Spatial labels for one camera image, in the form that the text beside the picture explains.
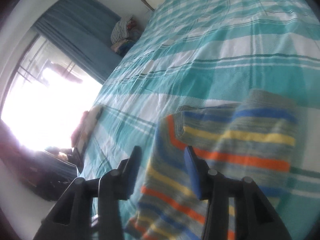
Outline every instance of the bed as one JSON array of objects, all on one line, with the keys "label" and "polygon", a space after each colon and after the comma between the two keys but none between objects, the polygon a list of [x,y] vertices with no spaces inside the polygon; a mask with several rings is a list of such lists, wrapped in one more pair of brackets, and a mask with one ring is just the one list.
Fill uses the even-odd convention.
[{"label": "bed", "polygon": [[320,215],[319,40],[304,0],[165,0],[97,96],[105,109],[80,176],[98,178],[142,147],[135,192],[120,204],[125,225],[159,119],[181,106],[241,102],[253,88],[266,90],[297,103],[297,144],[277,211],[292,238],[303,239]]}]

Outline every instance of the bright window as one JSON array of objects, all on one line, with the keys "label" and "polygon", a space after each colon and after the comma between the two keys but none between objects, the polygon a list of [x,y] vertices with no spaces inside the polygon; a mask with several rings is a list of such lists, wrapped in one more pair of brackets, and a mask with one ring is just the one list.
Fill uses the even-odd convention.
[{"label": "bright window", "polygon": [[70,148],[70,135],[100,89],[101,84],[39,36],[18,66],[1,119],[33,150]]}]

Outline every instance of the blue curtain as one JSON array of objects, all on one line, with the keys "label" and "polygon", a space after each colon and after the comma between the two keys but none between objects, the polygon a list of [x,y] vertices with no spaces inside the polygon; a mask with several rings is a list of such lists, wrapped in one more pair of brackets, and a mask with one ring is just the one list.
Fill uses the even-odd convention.
[{"label": "blue curtain", "polygon": [[96,0],[59,0],[32,28],[103,84],[122,59],[110,49],[119,20]]}]

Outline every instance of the striped sweater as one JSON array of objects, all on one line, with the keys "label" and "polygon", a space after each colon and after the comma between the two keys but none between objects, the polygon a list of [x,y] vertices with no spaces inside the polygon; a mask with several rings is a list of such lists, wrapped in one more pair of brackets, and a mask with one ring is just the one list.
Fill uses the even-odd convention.
[{"label": "striped sweater", "polygon": [[[225,176],[252,177],[276,207],[290,169],[297,120],[290,99],[252,90],[240,104],[195,109],[184,106],[157,127],[137,213],[126,232],[139,239],[200,239],[207,201],[191,190],[183,152]],[[228,239],[234,239],[235,210],[229,200]]]}]

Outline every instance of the orange stripe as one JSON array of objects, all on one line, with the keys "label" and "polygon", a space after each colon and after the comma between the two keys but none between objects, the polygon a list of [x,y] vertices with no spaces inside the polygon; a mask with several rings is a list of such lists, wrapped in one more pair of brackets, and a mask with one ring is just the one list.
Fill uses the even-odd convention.
[{"label": "orange stripe", "polygon": [[175,131],[174,131],[174,122],[173,122],[173,117],[172,114],[167,116],[167,121],[168,121],[168,126],[169,126],[169,137],[171,144],[175,147],[177,147],[180,150],[184,150],[187,145],[179,141],[176,136],[175,136]]},{"label": "orange stripe", "polygon": [[228,230],[228,240],[235,240],[234,231]]},{"label": "orange stripe", "polygon": [[162,201],[168,203],[170,206],[172,206],[174,209],[186,214],[187,216],[191,217],[192,219],[198,221],[201,224],[204,224],[205,217],[195,212],[193,209],[182,206],[176,201],[174,201],[172,198],[168,197],[167,195],[160,193],[156,190],[153,190],[151,188],[147,188],[145,186],[141,187],[141,192],[144,194],[147,194],[149,196],[157,197],[161,199]]},{"label": "orange stripe", "polygon": [[142,233],[142,238],[146,240],[157,240],[157,238],[149,236],[147,230],[144,227],[138,226],[137,223],[134,222],[133,219],[130,219],[129,222],[137,229],[140,233]]},{"label": "orange stripe", "polygon": [[275,171],[289,171],[290,164],[285,161],[281,160],[271,160],[259,157],[252,157],[252,156],[241,156],[241,155],[234,155],[228,153],[221,153],[221,152],[209,152],[194,148],[195,153],[197,156],[210,159],[220,162],[228,162],[228,163],[235,163],[245,166],[254,166],[263,169],[270,169]]},{"label": "orange stripe", "polygon": [[[171,144],[180,150],[184,150],[187,145],[182,143],[175,137],[174,121],[173,121],[172,115],[167,116],[167,121],[169,126],[169,137],[170,137]],[[193,147],[193,149],[197,156],[204,159],[234,163],[234,164],[245,165],[245,166],[254,166],[257,168],[270,169],[275,171],[288,172],[290,169],[290,164],[286,161],[264,159],[264,158],[252,157],[252,156],[241,156],[241,155],[221,153],[221,152],[209,152],[209,151],[200,150],[195,147]]]}]

